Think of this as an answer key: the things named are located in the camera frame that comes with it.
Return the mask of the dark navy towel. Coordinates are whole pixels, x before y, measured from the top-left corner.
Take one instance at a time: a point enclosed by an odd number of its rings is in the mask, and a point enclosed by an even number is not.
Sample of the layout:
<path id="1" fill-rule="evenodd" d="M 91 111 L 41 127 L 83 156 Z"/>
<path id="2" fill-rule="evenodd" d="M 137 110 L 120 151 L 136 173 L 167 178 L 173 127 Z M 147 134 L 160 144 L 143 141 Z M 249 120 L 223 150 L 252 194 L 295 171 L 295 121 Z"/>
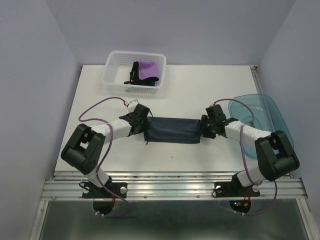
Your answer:
<path id="1" fill-rule="evenodd" d="M 199 144 L 200 120 L 188 118 L 148 117 L 150 129 L 144 132 L 146 142 Z"/>

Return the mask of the purple towel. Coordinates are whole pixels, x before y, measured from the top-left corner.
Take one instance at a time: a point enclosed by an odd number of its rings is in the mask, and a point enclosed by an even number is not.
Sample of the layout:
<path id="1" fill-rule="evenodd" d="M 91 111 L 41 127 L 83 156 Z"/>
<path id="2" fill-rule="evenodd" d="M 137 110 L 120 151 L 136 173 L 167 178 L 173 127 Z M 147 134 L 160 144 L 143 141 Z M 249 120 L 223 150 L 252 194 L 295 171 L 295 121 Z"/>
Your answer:
<path id="1" fill-rule="evenodd" d="M 158 64 L 155 61 L 138 61 L 138 77 L 142 81 L 157 82 L 160 78 Z"/>

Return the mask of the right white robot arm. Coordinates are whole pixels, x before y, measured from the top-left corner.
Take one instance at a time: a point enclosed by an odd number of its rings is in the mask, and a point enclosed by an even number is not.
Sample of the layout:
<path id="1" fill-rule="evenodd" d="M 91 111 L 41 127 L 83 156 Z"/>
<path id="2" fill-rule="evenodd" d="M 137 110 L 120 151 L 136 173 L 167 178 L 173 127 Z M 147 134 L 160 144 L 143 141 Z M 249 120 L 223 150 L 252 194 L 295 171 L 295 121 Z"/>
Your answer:
<path id="1" fill-rule="evenodd" d="M 263 181 L 275 181 L 297 170 L 300 161 L 286 133 L 281 130 L 269 132 L 254 128 L 236 118 L 227 118 L 219 104 L 206 108 L 201 116 L 200 134 L 214 139 L 222 136 L 250 146 L 256 152 L 257 165 L 249 168 L 243 158 L 244 170 L 234 174 L 231 181 L 219 184 L 222 193 L 242 195 L 251 186 Z"/>

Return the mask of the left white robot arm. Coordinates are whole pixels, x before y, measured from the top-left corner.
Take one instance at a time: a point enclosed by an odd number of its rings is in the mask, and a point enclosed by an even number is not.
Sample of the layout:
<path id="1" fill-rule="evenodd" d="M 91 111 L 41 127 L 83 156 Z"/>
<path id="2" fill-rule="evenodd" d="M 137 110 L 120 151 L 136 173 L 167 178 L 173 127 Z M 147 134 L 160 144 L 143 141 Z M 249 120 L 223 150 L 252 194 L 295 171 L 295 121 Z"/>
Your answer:
<path id="1" fill-rule="evenodd" d="M 100 197 L 111 193 L 112 179 L 99 166 L 100 156 L 105 144 L 114 140 L 143 133 L 150 129 L 148 114 L 150 108 L 134 103 L 128 106 L 128 114 L 108 123 L 88 126 L 79 124 L 63 150 L 61 158 L 77 169 L 94 185 L 94 191 Z"/>

